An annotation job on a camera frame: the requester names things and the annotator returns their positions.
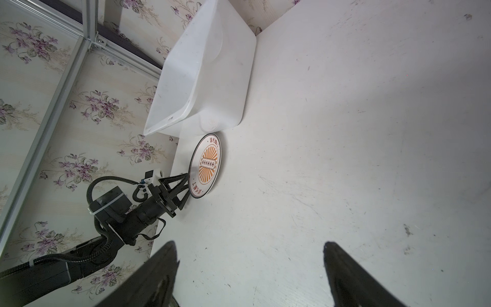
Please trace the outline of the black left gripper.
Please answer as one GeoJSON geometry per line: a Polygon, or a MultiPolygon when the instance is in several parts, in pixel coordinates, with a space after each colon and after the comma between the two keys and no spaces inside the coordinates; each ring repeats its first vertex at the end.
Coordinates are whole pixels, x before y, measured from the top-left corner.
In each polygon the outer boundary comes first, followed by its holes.
{"type": "Polygon", "coordinates": [[[163,214],[174,218],[176,210],[182,211],[191,195],[188,173],[159,179],[159,184],[148,184],[152,196],[148,199],[150,204],[147,216],[151,223],[156,222],[163,214]]]}

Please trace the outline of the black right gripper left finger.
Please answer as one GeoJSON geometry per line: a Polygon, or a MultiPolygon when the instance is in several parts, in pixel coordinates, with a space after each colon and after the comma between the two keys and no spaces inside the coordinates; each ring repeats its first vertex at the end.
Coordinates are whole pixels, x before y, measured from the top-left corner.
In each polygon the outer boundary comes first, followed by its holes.
{"type": "Polygon", "coordinates": [[[178,306],[173,296],[179,267],[176,244],[169,241],[99,306],[178,306]]]}

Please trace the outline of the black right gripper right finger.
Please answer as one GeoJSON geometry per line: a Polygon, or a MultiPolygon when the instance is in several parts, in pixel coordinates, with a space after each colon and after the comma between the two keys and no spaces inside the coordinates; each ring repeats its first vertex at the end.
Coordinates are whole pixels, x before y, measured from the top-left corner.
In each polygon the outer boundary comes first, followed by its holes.
{"type": "Polygon", "coordinates": [[[324,244],[323,262],[335,306],[405,306],[337,243],[324,244]]]}

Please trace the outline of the white plate orange fan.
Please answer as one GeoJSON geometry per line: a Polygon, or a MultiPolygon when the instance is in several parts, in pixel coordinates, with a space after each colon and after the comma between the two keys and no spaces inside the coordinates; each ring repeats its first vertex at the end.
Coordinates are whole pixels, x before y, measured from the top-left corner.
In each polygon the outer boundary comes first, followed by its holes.
{"type": "Polygon", "coordinates": [[[220,170],[221,157],[218,135],[205,135],[195,148],[189,165],[188,182],[193,198],[202,198],[210,192],[220,170]]]}

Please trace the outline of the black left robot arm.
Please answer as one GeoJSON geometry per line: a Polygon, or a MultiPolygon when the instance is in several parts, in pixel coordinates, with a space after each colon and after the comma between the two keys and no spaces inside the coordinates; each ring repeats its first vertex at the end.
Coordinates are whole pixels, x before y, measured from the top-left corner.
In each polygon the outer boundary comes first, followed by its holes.
{"type": "Polygon", "coordinates": [[[25,306],[55,290],[109,266],[125,246],[139,237],[154,236],[144,230],[162,215],[175,217],[190,196],[189,175],[162,177],[148,171],[139,182],[116,176],[95,179],[86,192],[88,209],[98,237],[63,252],[49,252],[1,272],[1,302],[25,306]]]}

